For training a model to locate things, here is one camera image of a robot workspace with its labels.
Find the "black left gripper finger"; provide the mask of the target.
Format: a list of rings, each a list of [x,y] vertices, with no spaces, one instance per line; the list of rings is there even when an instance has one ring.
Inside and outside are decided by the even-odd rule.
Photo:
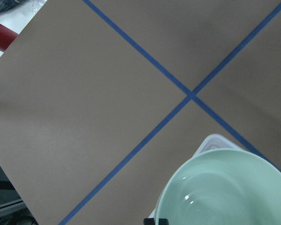
[[[154,218],[145,218],[143,220],[144,225],[155,225],[155,220]]]

